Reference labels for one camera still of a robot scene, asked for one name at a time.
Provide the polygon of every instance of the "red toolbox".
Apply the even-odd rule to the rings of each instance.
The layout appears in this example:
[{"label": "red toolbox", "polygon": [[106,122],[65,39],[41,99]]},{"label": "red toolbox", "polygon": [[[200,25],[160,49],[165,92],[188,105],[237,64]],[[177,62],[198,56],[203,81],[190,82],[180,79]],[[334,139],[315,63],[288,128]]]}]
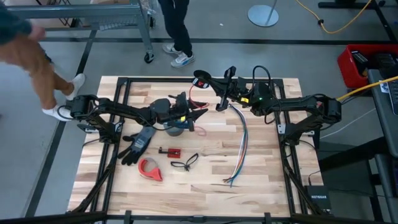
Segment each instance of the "red toolbox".
[{"label": "red toolbox", "polygon": [[343,75],[344,83],[348,88],[361,88],[368,84],[368,78],[363,77],[358,73],[352,51],[357,50],[364,55],[368,60],[373,54],[381,52],[391,52],[398,55],[398,44],[384,44],[384,45],[365,45],[353,44],[347,45],[344,52],[338,57],[337,62]]}]

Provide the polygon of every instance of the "wooden tabletop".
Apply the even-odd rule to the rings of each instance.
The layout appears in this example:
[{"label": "wooden tabletop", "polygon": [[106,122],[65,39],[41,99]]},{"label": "wooden tabletop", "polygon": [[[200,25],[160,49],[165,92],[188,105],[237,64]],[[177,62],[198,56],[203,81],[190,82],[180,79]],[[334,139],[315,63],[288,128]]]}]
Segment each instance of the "wooden tabletop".
[{"label": "wooden tabletop", "polygon": [[[98,96],[112,100],[117,80],[118,77],[102,77]],[[285,78],[284,85],[288,98],[302,96],[298,79]],[[190,83],[132,83],[128,105],[145,107],[158,98],[188,91],[190,86]],[[124,89],[119,102],[123,100],[123,93]],[[248,154],[240,175],[230,187],[224,184],[223,179],[231,175],[238,158],[243,135],[242,123],[230,108],[223,112],[215,111],[220,98],[215,96],[211,88],[194,88],[192,98],[210,103],[209,111],[195,123],[206,130],[206,136],[189,131],[178,137],[171,137],[164,131],[155,133],[141,158],[156,160],[162,171],[163,182],[145,179],[140,176],[137,165],[122,166],[118,160],[108,213],[124,215],[126,210],[131,210],[134,215],[263,217],[264,212],[269,212],[272,217],[289,217],[276,125],[266,125],[264,117],[256,117],[249,109],[238,106],[248,124]],[[292,122],[296,123],[307,114],[299,111],[290,112],[289,115]],[[109,116],[104,115],[103,118],[107,121]],[[123,136],[138,133],[141,129],[142,126],[135,121],[126,119]],[[88,134],[86,141],[96,138],[97,134]],[[313,143],[309,137],[302,139]],[[129,145],[130,142],[121,140],[119,151]],[[158,154],[159,147],[181,148],[182,158],[170,159]],[[103,144],[98,142],[83,148],[69,210],[77,207],[94,186],[102,148]],[[199,158],[189,172],[170,165],[170,161],[185,162],[196,152]],[[303,184],[306,184],[308,175],[319,170],[317,154],[308,144],[300,144],[297,146],[297,156]],[[320,173],[312,175],[311,181],[314,185],[323,184]],[[104,190],[100,192],[98,208],[102,206],[103,195]],[[295,188],[294,201],[296,210],[300,211]]]}]

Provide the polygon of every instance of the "khaki pants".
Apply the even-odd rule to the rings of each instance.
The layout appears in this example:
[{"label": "khaki pants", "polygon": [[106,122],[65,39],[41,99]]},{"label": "khaki pants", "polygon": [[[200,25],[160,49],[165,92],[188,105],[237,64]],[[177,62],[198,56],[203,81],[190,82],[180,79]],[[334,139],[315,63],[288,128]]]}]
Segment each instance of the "khaki pants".
[{"label": "khaki pants", "polygon": [[49,110],[57,105],[54,90],[60,90],[64,95],[73,91],[73,85],[54,72],[39,43],[26,35],[18,35],[7,44],[0,45],[0,60],[29,72],[33,89],[43,109]]}]

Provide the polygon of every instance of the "black pants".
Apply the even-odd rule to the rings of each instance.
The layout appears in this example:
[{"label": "black pants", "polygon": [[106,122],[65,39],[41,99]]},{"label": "black pants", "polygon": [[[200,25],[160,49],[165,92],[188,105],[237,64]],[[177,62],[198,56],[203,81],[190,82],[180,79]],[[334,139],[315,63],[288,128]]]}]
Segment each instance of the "black pants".
[{"label": "black pants", "polygon": [[174,40],[174,48],[192,55],[192,44],[184,19],[187,15],[189,0],[158,0],[162,8],[166,31]]}]

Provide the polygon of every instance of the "cart wheel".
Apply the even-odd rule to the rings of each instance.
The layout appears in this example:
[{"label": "cart wheel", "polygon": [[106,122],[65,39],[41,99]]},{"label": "cart wheel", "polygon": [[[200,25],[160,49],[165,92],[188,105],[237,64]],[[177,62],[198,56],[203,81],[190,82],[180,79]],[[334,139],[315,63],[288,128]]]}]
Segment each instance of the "cart wheel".
[{"label": "cart wheel", "polygon": [[152,16],[149,18],[149,27],[150,28],[155,27],[155,19]]},{"label": "cart wheel", "polygon": [[144,57],[144,61],[146,63],[151,63],[154,60],[154,58],[155,58],[154,54],[149,55],[149,53],[146,53],[145,57]]}]

